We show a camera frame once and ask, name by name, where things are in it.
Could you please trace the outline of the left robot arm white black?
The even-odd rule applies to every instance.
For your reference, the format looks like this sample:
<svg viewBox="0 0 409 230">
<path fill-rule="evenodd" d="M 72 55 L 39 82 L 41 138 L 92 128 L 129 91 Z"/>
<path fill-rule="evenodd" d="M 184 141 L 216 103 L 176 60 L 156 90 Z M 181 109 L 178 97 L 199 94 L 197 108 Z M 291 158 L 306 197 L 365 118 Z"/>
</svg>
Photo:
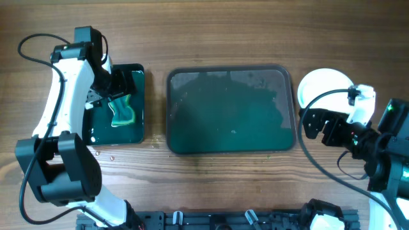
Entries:
<svg viewBox="0 0 409 230">
<path fill-rule="evenodd" d="M 19 140 L 15 148 L 24 171 L 19 208 L 23 219 L 33 225 L 51 223 L 79 210 L 111 229 L 144 229 L 131 205 L 102 185 L 100 165 L 82 140 L 86 104 L 129 96 L 136 86 L 131 75 L 113 68 L 107 54 L 95 42 L 77 42 L 55 47 L 47 66 L 53 82 L 46 108 L 32 138 Z M 24 207 L 26 187 L 41 203 L 66 206 L 63 213 L 47 220 L 33 220 Z"/>
</svg>

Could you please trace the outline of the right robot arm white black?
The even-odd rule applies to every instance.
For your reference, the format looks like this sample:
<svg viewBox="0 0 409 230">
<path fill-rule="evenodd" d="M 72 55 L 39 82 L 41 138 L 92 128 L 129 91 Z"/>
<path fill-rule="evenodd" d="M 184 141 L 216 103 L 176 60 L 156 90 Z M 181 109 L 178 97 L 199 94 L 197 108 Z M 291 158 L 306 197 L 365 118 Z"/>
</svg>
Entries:
<svg viewBox="0 0 409 230">
<path fill-rule="evenodd" d="M 300 118 L 309 139 L 323 132 L 324 145 L 344 147 L 365 162 L 368 191 L 381 193 L 398 224 L 408 229 L 406 209 L 398 204 L 408 200 L 408 102 L 391 99 L 377 130 L 326 109 L 302 109 Z"/>
</svg>

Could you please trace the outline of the white plate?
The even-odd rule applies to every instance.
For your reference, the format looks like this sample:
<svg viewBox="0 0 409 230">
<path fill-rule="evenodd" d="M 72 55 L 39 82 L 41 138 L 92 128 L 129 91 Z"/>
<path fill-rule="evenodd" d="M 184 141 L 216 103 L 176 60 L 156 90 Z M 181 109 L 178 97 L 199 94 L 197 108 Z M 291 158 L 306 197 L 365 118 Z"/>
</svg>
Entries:
<svg viewBox="0 0 409 230">
<path fill-rule="evenodd" d="M 309 72 L 298 85 L 298 104 L 302 109 L 317 96 L 335 89 L 348 89 L 353 82 L 342 72 L 331 68 L 320 68 Z M 347 93 L 334 93 L 315 102 L 311 109 L 326 109 L 349 114 L 352 106 Z"/>
</svg>

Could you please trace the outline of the green yellow sponge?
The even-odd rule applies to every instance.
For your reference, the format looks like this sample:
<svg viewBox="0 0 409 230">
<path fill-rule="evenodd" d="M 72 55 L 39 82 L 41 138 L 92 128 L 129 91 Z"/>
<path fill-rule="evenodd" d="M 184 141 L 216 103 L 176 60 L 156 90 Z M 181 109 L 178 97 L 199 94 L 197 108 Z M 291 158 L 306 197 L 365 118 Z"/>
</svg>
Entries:
<svg viewBox="0 0 409 230">
<path fill-rule="evenodd" d="M 130 97 L 131 95 L 126 95 L 108 103 L 113 113 L 112 127 L 127 126 L 136 122 L 135 111 L 130 105 Z"/>
</svg>

